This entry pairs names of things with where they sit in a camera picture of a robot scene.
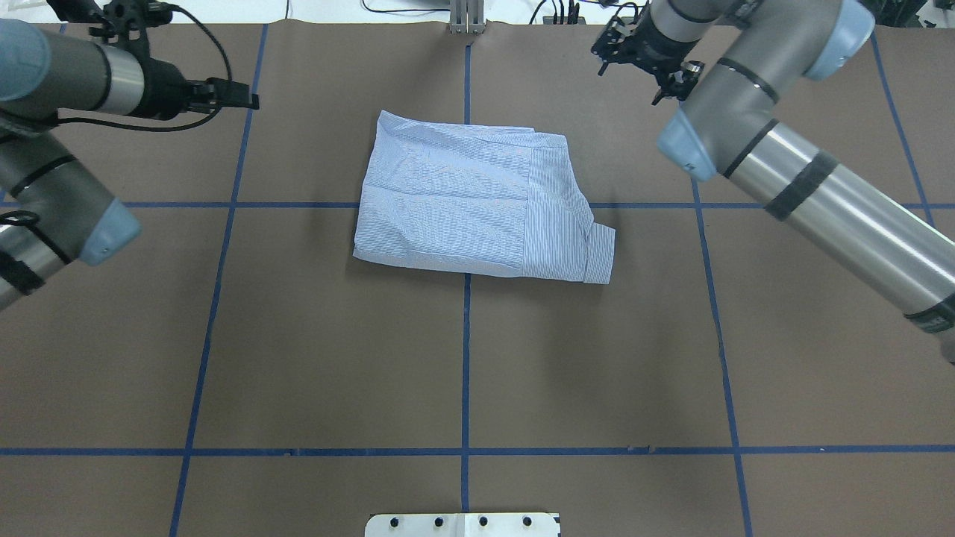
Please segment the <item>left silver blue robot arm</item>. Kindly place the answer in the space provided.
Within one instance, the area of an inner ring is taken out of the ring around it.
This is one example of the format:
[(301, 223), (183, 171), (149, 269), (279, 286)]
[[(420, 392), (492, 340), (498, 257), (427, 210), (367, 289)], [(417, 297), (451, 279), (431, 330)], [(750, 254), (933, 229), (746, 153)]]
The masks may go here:
[(149, 28), (181, 13), (176, 4), (119, 1), (89, 9), (89, 40), (2, 20), (2, 190), (17, 204), (2, 214), (2, 306), (43, 288), (79, 261), (98, 266), (141, 234), (115, 194), (55, 135), (67, 125), (163, 132), (161, 122), (198, 113), (184, 130), (225, 108), (256, 110), (259, 95), (236, 81), (214, 40), (225, 76), (191, 81), (154, 57)]

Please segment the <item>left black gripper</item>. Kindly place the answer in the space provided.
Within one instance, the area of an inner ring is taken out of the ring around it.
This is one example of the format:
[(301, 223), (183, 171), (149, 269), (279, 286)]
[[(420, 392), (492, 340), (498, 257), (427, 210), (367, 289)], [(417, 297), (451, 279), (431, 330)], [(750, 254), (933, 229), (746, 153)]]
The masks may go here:
[[(141, 62), (140, 67), (144, 80), (140, 119), (171, 120), (180, 113), (215, 113), (224, 108), (260, 109), (259, 95), (248, 84), (222, 78), (191, 81), (171, 63), (152, 58)], [(199, 87), (197, 106), (194, 98)]]

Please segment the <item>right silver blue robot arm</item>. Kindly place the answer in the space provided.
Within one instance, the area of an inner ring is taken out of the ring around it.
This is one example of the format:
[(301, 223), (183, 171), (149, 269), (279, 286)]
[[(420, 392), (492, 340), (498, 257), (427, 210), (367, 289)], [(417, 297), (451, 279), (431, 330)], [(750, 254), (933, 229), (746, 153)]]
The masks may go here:
[(823, 81), (869, 40), (857, 1), (648, 1), (614, 15), (601, 67), (654, 76), (677, 99), (658, 149), (692, 179), (722, 176), (895, 305), (953, 361), (953, 242), (774, 117), (798, 81)]

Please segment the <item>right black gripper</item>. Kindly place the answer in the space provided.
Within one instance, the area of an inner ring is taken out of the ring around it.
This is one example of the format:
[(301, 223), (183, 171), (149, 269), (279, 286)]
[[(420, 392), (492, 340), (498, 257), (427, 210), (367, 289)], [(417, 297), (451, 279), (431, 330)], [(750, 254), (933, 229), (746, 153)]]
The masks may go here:
[(653, 75), (658, 91), (652, 105), (664, 99), (685, 101), (704, 71), (702, 61), (684, 61), (701, 40), (706, 23), (666, 15), (660, 22), (652, 15), (636, 19), (610, 19), (591, 47), (601, 61), (599, 76), (611, 65), (631, 65)]

